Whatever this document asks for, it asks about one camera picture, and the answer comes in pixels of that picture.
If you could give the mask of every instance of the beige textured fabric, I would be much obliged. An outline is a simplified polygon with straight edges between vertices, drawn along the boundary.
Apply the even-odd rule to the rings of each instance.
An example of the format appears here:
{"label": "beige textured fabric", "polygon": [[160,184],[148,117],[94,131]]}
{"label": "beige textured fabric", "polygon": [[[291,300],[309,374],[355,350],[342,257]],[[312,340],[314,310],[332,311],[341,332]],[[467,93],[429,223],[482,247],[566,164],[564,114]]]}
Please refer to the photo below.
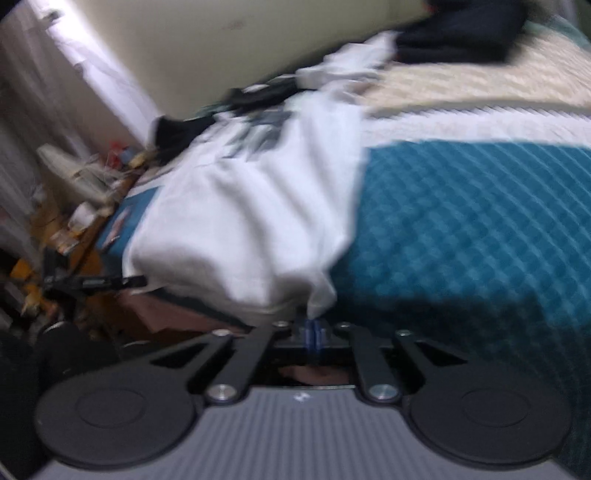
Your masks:
{"label": "beige textured fabric", "polygon": [[522,100],[591,107],[591,55],[551,30],[524,35],[507,65],[394,64],[368,89],[371,111]]}

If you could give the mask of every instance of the black circular disc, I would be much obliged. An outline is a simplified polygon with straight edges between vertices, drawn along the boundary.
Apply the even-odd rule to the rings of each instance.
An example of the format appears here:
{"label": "black circular disc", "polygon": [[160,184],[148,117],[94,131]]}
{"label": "black circular disc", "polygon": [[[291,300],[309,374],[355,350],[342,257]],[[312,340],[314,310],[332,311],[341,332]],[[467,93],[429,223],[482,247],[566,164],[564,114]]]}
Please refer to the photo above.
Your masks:
{"label": "black circular disc", "polygon": [[440,368],[411,400],[410,416],[435,447],[489,466],[543,459],[570,428],[570,409],[559,393],[485,364]]}
{"label": "black circular disc", "polygon": [[39,402],[35,426],[62,461],[115,468],[153,459],[178,443],[195,417],[180,376],[151,365],[81,375]]}

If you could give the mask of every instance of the screw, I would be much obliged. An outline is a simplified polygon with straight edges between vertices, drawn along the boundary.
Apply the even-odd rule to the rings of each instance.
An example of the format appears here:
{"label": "screw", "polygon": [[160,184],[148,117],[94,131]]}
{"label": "screw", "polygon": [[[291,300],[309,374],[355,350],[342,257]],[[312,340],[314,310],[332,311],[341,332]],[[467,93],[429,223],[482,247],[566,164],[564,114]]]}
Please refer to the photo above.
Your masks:
{"label": "screw", "polygon": [[369,389],[369,395],[374,400],[387,401],[398,396],[398,389],[389,384],[374,385]]}
{"label": "screw", "polygon": [[226,330],[225,328],[220,328],[218,330],[212,331],[212,334],[214,334],[216,337],[225,337],[231,335],[232,332],[230,330]]}
{"label": "screw", "polygon": [[214,385],[207,389],[208,396],[218,401],[231,400],[236,397],[237,393],[236,388],[226,384]]}

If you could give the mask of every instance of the teal quilted blanket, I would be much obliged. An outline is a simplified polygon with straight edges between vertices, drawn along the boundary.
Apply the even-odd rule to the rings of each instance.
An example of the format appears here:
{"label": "teal quilted blanket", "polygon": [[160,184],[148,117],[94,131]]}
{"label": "teal quilted blanket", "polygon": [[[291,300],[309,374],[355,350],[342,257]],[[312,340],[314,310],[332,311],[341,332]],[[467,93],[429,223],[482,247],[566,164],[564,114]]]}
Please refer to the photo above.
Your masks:
{"label": "teal quilted blanket", "polygon": [[591,150],[535,143],[375,148],[329,317],[408,328],[546,379],[591,478]]}

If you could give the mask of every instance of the gray ribbed plate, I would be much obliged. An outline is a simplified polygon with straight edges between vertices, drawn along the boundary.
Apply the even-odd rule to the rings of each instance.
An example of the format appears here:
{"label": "gray ribbed plate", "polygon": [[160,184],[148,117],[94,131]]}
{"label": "gray ribbed plate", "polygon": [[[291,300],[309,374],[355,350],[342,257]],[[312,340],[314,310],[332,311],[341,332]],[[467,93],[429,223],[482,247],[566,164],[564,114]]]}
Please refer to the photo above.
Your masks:
{"label": "gray ribbed plate", "polygon": [[572,480],[553,461],[510,472],[455,464],[426,448],[393,408],[351,389],[255,388],[209,408],[173,451],[117,472],[53,462],[36,480]]}

